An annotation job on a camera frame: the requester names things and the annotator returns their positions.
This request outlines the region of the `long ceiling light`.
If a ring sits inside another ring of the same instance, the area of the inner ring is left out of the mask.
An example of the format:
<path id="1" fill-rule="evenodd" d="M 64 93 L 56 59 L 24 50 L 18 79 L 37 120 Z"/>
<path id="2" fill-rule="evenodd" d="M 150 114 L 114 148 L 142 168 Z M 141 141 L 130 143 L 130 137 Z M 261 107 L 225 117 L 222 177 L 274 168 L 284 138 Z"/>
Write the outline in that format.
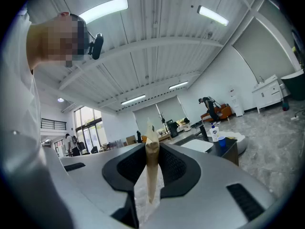
<path id="1" fill-rule="evenodd" d="M 178 83 L 178 84 L 172 85 L 172 86 L 169 87 L 169 90 L 171 90 L 171 89 L 176 89 L 176 88 L 179 88 L 179 87 L 182 87 L 182 86 L 188 84 L 188 82 L 189 82 L 189 81 L 185 81 L 185 82 L 182 82 L 182 83 Z"/>
<path id="2" fill-rule="evenodd" d="M 127 104 L 130 104 L 130 103 L 132 103 L 132 102 L 141 100 L 141 99 L 143 99 L 143 98 L 145 98 L 145 97 L 146 97 L 146 95 L 143 94 L 143 95 L 137 96 L 137 97 L 135 97 L 135 98 L 126 100 L 126 101 L 124 101 L 124 102 L 121 102 L 121 105 L 127 105 Z"/>
<path id="3" fill-rule="evenodd" d="M 218 13 L 216 13 L 204 6 L 201 6 L 201 5 L 198 7 L 197 13 L 200 15 L 203 15 L 209 19 L 212 19 L 224 26 L 227 26 L 229 23 L 229 21 L 226 18 L 224 18 L 223 16 L 221 16 Z"/>
<path id="4" fill-rule="evenodd" d="M 86 23 L 91 23 L 101 17 L 112 13 L 120 12 L 128 9 L 128 0 L 111 0 L 100 5 L 97 5 L 79 16 L 85 20 Z"/>

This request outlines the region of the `white water dispenser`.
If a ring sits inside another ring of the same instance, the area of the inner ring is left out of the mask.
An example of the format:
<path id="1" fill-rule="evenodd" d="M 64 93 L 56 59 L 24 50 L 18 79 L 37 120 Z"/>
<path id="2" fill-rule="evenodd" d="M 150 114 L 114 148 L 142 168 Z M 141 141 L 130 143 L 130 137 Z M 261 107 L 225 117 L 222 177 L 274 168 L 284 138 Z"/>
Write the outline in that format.
<path id="1" fill-rule="evenodd" d="M 242 106 L 242 103 L 240 101 L 240 97 L 238 92 L 234 88 L 230 88 L 229 90 L 229 96 L 232 102 L 232 108 L 236 114 L 237 117 L 244 115 L 244 108 Z"/>

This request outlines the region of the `dark freestanding bathtub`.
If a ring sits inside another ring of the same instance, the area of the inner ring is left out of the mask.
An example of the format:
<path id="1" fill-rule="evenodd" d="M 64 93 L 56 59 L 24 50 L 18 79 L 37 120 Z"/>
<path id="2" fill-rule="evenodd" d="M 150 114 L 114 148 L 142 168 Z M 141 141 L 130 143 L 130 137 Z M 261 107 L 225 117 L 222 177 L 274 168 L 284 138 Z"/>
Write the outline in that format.
<path id="1" fill-rule="evenodd" d="M 293 99 L 305 100 L 305 69 L 281 78 Z"/>

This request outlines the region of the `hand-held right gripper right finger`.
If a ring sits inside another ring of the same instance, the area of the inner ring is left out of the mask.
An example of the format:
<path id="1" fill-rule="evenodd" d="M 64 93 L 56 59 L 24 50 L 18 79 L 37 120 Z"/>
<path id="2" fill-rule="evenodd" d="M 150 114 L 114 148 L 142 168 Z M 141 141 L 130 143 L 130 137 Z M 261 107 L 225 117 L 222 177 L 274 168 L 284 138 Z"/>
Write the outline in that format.
<path id="1" fill-rule="evenodd" d="M 201 169 L 198 183 L 184 196 L 163 198 L 142 229 L 256 228 L 242 212 L 227 187 L 242 185 L 267 211 L 276 201 L 269 189 L 252 175 L 222 157 L 170 145 L 193 158 Z"/>

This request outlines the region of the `black railing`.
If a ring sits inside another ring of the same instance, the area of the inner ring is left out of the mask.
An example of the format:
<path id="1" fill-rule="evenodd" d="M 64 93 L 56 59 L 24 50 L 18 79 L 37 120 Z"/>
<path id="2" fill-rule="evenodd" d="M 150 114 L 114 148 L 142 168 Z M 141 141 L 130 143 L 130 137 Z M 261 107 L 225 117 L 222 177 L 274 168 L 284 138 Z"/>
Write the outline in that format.
<path id="1" fill-rule="evenodd" d="M 66 130 L 66 122 L 42 118 L 41 128 L 51 130 Z"/>

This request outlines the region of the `person's white shirt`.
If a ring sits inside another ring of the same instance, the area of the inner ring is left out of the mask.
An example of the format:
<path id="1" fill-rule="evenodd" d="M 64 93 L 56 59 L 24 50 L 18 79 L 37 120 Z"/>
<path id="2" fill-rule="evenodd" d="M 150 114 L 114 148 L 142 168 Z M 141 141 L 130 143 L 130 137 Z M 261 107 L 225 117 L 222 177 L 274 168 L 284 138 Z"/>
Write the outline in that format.
<path id="1" fill-rule="evenodd" d="M 44 58 L 43 25 L 25 10 L 13 19 L 0 48 L 0 184 L 16 225 L 73 229 L 41 146 L 41 108 L 34 68 Z"/>

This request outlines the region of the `white soap bottle blue pump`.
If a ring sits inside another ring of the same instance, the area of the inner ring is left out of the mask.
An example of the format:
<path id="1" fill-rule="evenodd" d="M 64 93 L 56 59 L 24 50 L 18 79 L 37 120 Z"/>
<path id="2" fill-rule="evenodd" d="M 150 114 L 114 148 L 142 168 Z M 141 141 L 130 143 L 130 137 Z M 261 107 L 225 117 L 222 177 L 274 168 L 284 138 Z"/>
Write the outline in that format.
<path id="1" fill-rule="evenodd" d="M 212 127 L 210 129 L 210 134 L 211 134 L 213 142 L 217 142 L 218 135 L 219 135 L 219 127 L 212 125 Z"/>

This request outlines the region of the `black coat stand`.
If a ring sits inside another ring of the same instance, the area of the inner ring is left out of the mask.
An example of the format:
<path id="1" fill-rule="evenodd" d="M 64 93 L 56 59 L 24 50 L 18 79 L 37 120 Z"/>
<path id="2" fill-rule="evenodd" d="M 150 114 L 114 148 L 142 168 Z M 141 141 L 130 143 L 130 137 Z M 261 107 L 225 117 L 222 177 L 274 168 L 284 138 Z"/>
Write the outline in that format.
<path id="1" fill-rule="evenodd" d="M 162 124 L 163 124 L 165 130 L 167 131 L 167 127 L 166 127 L 166 124 L 165 124 L 165 119 L 164 119 L 164 117 L 163 117 L 163 114 L 162 114 L 162 113 L 159 113 L 159 115 L 160 115 L 161 122 L 162 122 Z"/>

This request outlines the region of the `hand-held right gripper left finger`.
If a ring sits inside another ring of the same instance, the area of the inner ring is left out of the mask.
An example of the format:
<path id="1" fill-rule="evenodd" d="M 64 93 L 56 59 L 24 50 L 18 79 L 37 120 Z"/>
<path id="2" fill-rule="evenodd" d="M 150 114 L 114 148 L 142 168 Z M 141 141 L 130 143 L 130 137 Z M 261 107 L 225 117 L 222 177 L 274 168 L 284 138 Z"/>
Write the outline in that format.
<path id="1" fill-rule="evenodd" d="M 44 153 L 73 229 L 139 227 L 134 185 L 146 165 L 144 144 L 76 157 L 59 158 L 50 148 Z"/>

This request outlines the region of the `orange sofa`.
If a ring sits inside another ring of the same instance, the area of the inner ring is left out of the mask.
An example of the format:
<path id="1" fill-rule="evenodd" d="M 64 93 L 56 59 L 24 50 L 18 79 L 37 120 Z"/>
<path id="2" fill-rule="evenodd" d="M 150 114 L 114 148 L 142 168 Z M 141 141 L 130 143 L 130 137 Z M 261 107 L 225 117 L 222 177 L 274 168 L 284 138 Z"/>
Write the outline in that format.
<path id="1" fill-rule="evenodd" d="M 220 120 L 227 119 L 228 117 L 233 115 L 231 107 L 228 104 L 222 104 L 220 108 L 215 106 L 214 111 L 219 116 Z M 205 114 L 201 115 L 201 120 L 203 122 L 213 121 L 213 119 L 212 119 L 212 117 L 210 116 L 209 113 L 205 113 Z"/>

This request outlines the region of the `black vanity cabinet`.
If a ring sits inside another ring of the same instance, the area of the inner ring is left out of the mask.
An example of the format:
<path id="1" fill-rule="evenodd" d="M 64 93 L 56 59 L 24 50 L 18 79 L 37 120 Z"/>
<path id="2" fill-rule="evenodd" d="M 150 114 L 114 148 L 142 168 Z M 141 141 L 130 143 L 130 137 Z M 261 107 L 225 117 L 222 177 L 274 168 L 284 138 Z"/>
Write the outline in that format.
<path id="1" fill-rule="evenodd" d="M 178 142 L 173 143 L 173 145 L 182 146 L 183 144 L 185 144 L 185 143 L 187 143 L 187 142 L 189 142 L 193 139 L 203 140 L 203 137 L 199 136 L 199 135 L 190 135 L 190 136 L 188 136 L 188 137 L 186 137 L 186 138 L 184 138 L 184 139 L 182 139 Z M 215 142 L 215 143 L 213 142 L 213 151 L 206 152 L 206 153 L 214 155 L 214 156 L 222 157 L 224 159 L 227 159 L 227 160 L 231 161 L 235 165 L 239 166 L 239 158 L 238 158 L 238 153 L 237 153 L 236 141 L 232 140 L 232 139 L 229 139 L 229 138 L 227 140 L 229 140 L 231 148 L 223 156 L 218 156 L 216 154 L 216 147 L 217 146 L 220 147 L 220 145 L 217 142 Z"/>

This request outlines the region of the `white drawer cabinet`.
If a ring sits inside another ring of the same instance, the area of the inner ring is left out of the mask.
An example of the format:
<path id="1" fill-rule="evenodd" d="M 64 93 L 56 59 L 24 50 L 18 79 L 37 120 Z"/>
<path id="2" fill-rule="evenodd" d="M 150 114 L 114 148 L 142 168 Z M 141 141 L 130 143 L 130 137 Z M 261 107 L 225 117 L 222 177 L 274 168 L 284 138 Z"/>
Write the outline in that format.
<path id="1" fill-rule="evenodd" d="M 278 77 L 273 75 L 263 83 L 259 83 L 252 90 L 252 96 L 258 113 L 262 108 L 281 102 L 283 94 Z"/>

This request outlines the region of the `black faucet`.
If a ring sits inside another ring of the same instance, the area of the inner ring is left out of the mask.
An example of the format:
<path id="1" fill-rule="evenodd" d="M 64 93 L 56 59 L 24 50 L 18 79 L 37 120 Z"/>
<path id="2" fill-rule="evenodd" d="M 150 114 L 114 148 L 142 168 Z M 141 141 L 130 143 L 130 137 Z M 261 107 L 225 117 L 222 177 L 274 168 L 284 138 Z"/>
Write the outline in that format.
<path id="1" fill-rule="evenodd" d="M 206 141 L 206 142 L 208 142 L 208 141 L 209 141 L 209 138 L 208 138 L 208 135 L 207 135 L 207 133 L 206 133 L 206 130 L 205 130 L 204 125 L 201 125 L 201 126 L 200 126 L 200 131 L 201 131 L 203 140 Z"/>

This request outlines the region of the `white sink basin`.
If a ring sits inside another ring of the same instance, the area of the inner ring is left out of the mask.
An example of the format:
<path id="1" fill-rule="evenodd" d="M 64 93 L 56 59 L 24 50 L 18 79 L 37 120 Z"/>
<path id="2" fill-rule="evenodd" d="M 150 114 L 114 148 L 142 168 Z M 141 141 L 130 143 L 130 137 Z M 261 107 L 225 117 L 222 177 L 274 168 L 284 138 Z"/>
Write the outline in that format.
<path id="1" fill-rule="evenodd" d="M 198 152 L 206 153 L 210 148 L 213 147 L 213 143 L 203 141 L 203 140 L 198 140 L 198 139 L 193 139 L 185 144 L 182 145 L 182 147 L 195 150 Z"/>

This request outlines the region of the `glass entrance doors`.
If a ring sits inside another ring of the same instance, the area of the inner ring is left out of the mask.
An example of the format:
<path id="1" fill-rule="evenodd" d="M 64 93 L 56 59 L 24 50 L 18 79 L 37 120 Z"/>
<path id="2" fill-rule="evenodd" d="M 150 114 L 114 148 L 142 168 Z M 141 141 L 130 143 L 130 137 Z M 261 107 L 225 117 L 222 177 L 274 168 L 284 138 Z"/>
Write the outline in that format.
<path id="1" fill-rule="evenodd" d="M 89 153 L 98 152 L 108 143 L 101 111 L 81 107 L 74 111 L 74 124 L 78 141 Z"/>

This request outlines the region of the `white round side table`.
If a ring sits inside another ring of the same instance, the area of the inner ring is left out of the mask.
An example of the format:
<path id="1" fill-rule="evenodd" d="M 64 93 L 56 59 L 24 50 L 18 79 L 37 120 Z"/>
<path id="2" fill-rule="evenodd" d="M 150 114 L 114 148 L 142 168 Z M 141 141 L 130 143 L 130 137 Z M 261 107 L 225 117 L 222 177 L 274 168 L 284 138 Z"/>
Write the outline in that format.
<path id="1" fill-rule="evenodd" d="M 178 127 L 177 127 L 178 133 L 181 131 L 188 132 L 191 130 L 190 120 L 187 117 L 176 121 L 176 123 L 178 124 Z"/>

